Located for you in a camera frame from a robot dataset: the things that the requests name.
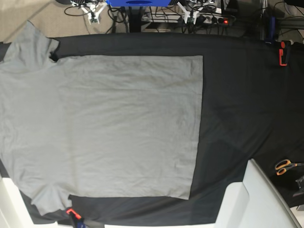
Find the grey T-shirt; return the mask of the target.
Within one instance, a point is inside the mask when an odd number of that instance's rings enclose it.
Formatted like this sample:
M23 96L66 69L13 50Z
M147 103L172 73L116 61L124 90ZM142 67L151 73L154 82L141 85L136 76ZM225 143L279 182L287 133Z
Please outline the grey T-shirt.
M28 22L0 64L0 159L41 215L69 196L188 200L203 56L50 55Z

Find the black power strip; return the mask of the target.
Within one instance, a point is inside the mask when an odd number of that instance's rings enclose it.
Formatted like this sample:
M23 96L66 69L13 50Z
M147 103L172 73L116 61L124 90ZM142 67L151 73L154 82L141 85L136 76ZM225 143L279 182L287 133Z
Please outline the black power strip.
M223 16L215 14L200 14L197 17L196 24L206 25L219 25L219 26L232 26L236 21L234 16Z

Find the blue box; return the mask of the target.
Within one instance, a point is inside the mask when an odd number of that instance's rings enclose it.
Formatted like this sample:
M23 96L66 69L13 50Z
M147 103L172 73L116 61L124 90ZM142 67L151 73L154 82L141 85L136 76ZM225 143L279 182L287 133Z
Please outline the blue box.
M106 0L112 7L167 7L171 0Z

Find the red black clamp right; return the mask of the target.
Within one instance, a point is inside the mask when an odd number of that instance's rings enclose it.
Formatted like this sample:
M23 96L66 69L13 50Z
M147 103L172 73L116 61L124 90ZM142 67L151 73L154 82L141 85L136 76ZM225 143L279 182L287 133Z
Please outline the red black clamp right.
M279 49L279 65L287 66L291 50L291 41L281 41L281 47Z

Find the black table cloth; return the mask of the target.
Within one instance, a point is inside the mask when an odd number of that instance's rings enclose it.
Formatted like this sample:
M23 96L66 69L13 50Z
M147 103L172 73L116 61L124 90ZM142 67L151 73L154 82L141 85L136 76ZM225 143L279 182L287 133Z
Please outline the black table cloth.
M90 198L71 195L85 218L110 225L213 223L225 188L256 159L268 175L280 159L304 159L304 54L292 49L280 66L278 48L238 38L170 33L88 35L57 40L50 55L203 56L199 143L189 199Z

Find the black device right edge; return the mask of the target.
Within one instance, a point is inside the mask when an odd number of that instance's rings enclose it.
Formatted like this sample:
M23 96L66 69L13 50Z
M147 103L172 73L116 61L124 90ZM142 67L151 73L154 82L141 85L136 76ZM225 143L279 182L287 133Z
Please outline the black device right edge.
M297 197L304 194L304 176L301 176L296 181L299 190L293 194L293 197Z

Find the white furniture right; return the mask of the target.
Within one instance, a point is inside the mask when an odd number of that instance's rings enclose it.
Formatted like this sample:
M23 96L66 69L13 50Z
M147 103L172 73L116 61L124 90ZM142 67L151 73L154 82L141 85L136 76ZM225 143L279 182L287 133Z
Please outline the white furniture right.
M300 228L289 206L251 159L241 182L229 184L215 222L216 228Z

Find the white furniture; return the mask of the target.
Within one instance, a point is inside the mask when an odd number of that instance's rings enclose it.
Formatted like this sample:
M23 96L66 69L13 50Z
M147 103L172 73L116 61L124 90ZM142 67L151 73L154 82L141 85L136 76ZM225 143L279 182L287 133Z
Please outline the white furniture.
M0 228L60 228L56 222L35 225L19 189L10 178L0 178Z
M289 206L251 159L241 182L229 184L215 222L216 228L300 228Z

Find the red blue clamp bottom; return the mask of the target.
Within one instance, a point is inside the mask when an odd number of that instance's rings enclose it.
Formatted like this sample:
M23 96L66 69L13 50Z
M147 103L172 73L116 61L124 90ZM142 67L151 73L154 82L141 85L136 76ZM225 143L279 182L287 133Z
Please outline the red blue clamp bottom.
M67 209L66 214L69 216L73 228L86 228L84 219L72 208Z

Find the white furniture left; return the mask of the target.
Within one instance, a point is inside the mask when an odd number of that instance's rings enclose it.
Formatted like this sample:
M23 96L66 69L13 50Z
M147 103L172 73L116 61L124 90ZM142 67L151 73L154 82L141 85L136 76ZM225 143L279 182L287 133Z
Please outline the white furniture left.
M19 189L10 178L0 178L0 228L60 228L56 222L35 225Z

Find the black table stand post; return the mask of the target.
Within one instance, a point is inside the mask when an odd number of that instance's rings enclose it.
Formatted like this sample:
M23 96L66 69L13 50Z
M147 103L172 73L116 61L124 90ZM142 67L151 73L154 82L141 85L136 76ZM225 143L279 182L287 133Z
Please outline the black table stand post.
M144 7L128 7L129 32L140 33Z

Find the orange handled scissors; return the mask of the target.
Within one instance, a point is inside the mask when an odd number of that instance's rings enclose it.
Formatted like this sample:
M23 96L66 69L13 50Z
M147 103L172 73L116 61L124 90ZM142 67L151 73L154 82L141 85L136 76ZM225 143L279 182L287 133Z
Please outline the orange handled scissors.
M303 162L291 162L289 159L284 159L275 165L275 172L277 176L281 176L285 174L288 170L303 165Z

